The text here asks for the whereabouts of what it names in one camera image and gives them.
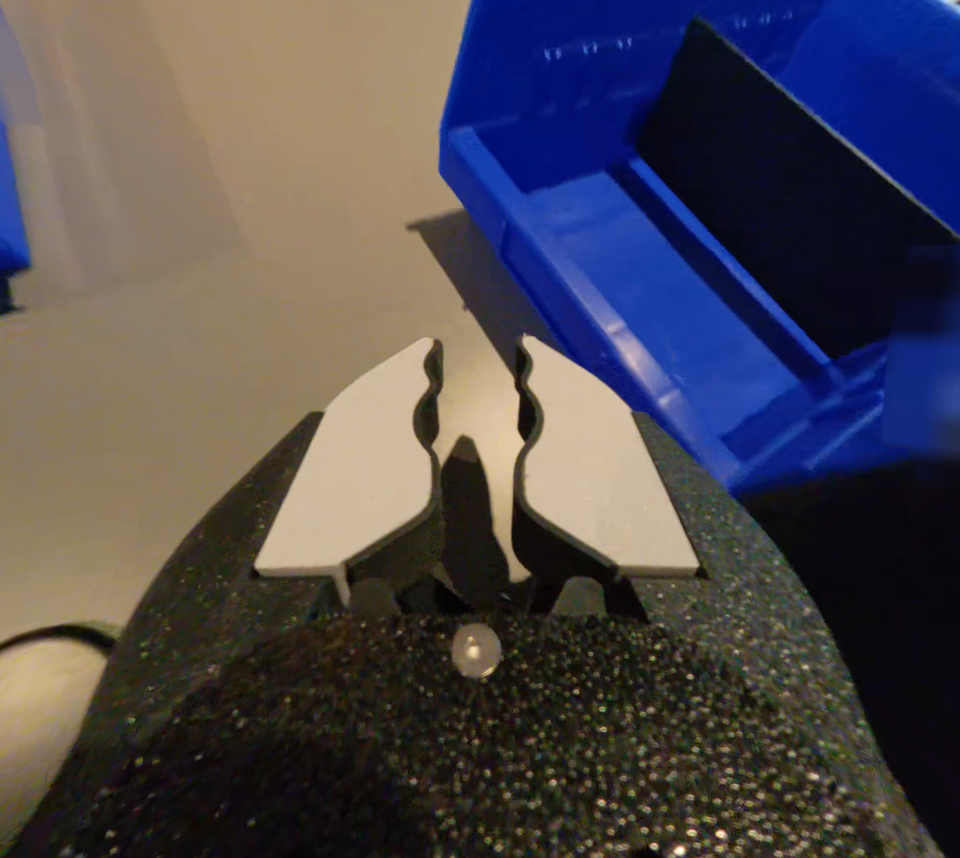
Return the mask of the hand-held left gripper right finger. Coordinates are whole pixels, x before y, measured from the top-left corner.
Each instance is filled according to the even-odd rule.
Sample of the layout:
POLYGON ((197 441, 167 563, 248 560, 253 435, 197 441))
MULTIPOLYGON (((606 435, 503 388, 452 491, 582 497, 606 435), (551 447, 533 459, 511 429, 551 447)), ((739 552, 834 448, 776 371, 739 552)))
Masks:
POLYGON ((630 407, 539 338, 517 344, 511 544, 546 581, 677 578, 700 567, 630 407))

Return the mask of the blue storage bin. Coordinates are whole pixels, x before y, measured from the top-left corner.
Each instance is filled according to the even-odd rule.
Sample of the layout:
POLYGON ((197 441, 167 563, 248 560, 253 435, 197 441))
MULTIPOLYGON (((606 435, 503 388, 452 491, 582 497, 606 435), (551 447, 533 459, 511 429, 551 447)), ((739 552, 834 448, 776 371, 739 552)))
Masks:
POLYGON ((1 121, 1 276, 9 279, 31 266, 9 128, 1 121))

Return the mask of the blue bin with divider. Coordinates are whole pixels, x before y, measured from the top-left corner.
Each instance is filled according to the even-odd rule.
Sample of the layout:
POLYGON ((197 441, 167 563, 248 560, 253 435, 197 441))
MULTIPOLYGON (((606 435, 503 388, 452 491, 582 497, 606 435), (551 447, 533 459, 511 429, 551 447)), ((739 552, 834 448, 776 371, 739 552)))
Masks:
POLYGON ((895 467, 886 340, 831 359, 637 152, 696 16, 958 238, 942 0, 472 0, 438 169, 563 352, 736 494, 895 467))

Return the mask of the black bin divider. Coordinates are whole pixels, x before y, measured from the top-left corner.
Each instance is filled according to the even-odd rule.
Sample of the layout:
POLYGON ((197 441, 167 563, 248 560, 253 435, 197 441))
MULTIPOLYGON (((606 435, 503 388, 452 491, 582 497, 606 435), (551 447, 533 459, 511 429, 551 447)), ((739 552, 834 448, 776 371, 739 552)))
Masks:
POLYGON ((954 231, 703 18, 638 157, 830 359, 886 341, 912 250, 954 231))

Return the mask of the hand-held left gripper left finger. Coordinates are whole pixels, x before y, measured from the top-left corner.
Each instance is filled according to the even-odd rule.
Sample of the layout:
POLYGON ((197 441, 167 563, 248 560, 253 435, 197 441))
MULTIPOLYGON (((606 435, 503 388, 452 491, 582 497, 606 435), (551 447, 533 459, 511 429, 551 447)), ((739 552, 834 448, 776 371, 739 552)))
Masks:
POLYGON ((348 604, 360 582, 399 593, 432 573, 445 543, 443 379, 442 344, 423 337, 340 391, 254 560, 259 578, 327 578, 348 604))

